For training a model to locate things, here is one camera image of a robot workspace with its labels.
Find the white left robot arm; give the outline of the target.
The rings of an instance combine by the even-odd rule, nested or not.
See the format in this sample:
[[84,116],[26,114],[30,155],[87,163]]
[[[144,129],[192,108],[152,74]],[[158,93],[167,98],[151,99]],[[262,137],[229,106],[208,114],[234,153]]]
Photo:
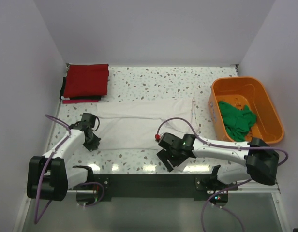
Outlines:
[[97,150],[100,138],[95,135],[99,128],[99,118],[91,113],[83,113],[81,120],[71,125],[50,115],[47,118],[62,125],[64,137],[42,156],[33,156],[29,161],[27,196],[31,199],[62,201],[69,189],[80,186],[90,189],[94,185],[93,170],[89,166],[76,165],[77,173],[67,170],[67,161],[80,147],[88,151]]

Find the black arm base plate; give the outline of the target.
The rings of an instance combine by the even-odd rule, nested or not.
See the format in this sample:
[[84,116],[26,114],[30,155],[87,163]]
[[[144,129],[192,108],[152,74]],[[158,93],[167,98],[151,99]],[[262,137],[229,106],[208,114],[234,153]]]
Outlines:
[[236,183],[218,183],[211,174],[95,174],[103,185],[102,201],[113,198],[191,198],[205,201],[210,194],[227,187],[238,190]]

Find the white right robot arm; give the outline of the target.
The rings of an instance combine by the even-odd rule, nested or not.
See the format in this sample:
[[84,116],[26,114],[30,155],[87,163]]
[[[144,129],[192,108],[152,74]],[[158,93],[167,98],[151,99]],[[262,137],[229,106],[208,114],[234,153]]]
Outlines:
[[219,165],[213,171],[209,183],[216,190],[248,179],[267,186],[273,186],[276,182],[279,154],[258,138],[253,138],[251,142],[232,143],[198,138],[194,134],[179,138],[164,133],[157,143],[161,147],[157,156],[169,172],[188,158],[213,158],[234,164],[233,168]]

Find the white t shirt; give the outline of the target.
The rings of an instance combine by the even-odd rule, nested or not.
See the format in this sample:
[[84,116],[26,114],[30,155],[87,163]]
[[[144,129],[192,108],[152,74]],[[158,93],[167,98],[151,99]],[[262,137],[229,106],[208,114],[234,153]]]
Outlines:
[[98,103],[96,115],[101,143],[93,163],[100,173],[166,173],[154,136],[168,132],[182,137],[192,132],[189,123],[199,129],[192,97]]

